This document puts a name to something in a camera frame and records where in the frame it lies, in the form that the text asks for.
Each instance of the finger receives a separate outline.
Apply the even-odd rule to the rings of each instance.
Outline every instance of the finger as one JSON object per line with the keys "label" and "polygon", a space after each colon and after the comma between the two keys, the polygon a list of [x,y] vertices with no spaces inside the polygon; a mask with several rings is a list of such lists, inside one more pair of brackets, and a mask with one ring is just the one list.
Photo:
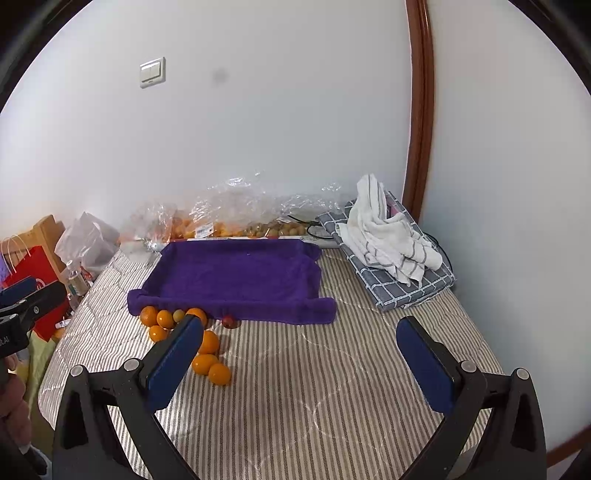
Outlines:
{"label": "finger", "polygon": [[31,443],[31,420],[29,405],[21,401],[5,420],[6,428],[14,443],[24,446]]}
{"label": "finger", "polygon": [[0,392],[0,417],[6,417],[22,402],[25,384],[16,375],[8,375],[9,379],[3,392]]}
{"label": "finger", "polygon": [[18,357],[13,353],[12,355],[8,355],[8,357],[4,359],[4,362],[9,370],[15,371],[18,366]]}

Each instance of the purple towel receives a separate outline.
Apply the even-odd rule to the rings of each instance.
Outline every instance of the purple towel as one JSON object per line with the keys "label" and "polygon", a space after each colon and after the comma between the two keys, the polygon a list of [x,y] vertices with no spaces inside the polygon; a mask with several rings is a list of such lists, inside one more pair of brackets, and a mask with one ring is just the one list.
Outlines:
{"label": "purple towel", "polygon": [[318,298],[321,252],[296,239],[173,242],[142,288],[128,293],[129,312],[197,307],[215,319],[330,323],[336,302]]}

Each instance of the striped mattress cover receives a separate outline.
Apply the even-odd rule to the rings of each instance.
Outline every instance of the striped mattress cover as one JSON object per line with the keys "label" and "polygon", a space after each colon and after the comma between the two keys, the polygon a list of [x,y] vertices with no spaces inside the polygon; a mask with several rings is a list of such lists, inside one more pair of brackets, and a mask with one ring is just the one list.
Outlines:
{"label": "striped mattress cover", "polygon": [[[432,412],[395,342],[400,318],[414,315],[458,359],[501,367],[448,290],[409,309],[380,313],[339,249],[324,250],[321,296],[338,303],[331,325],[218,321],[220,357],[233,373],[216,387],[189,368],[167,409],[156,413],[178,451],[203,479],[396,479],[435,432]],[[86,295],[58,344],[39,392],[54,427],[69,369],[117,369],[152,345],[126,307],[152,267],[119,251]],[[113,423],[134,471],[150,478],[118,410]],[[465,449],[478,442],[481,415]]]}

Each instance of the silver bolt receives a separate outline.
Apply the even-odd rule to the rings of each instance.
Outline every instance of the silver bolt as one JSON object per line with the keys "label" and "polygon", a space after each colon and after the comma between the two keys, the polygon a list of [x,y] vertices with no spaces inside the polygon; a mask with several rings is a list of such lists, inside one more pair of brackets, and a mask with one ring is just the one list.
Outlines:
{"label": "silver bolt", "polygon": [[77,377],[84,371],[84,367],[82,365],[74,365],[72,370],[70,370],[70,375],[73,377]]}
{"label": "silver bolt", "polygon": [[126,360],[123,364],[123,368],[125,368],[128,372],[134,371],[136,368],[139,367],[139,360],[136,358],[130,358]]}
{"label": "silver bolt", "polygon": [[522,380],[527,380],[530,377],[530,373],[525,368],[518,368],[517,376]]}
{"label": "silver bolt", "polygon": [[469,374],[472,374],[476,371],[476,364],[470,360],[464,360],[462,362],[462,370]]}

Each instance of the red shopping bag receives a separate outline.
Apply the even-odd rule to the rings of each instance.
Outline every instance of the red shopping bag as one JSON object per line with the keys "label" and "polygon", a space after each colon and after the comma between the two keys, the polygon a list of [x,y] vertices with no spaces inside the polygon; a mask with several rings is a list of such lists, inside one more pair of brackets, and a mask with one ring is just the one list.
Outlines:
{"label": "red shopping bag", "polygon": [[[25,246],[25,248],[27,249],[27,255],[25,255],[25,257],[16,265],[14,265],[12,258],[10,258],[10,254],[8,254],[13,270],[11,270],[10,275],[4,279],[4,282],[2,282],[4,287],[10,287],[16,282],[21,281],[23,278],[33,277],[37,280],[37,290],[39,290],[40,288],[45,287],[45,285],[50,284],[52,281],[58,280],[57,274],[51,267],[51,264],[43,251],[43,247],[32,247],[31,249],[28,249]],[[56,331],[56,323],[63,319],[68,307],[68,301],[64,300],[62,305],[56,307],[47,315],[37,320],[33,330],[46,342],[49,341]]]}

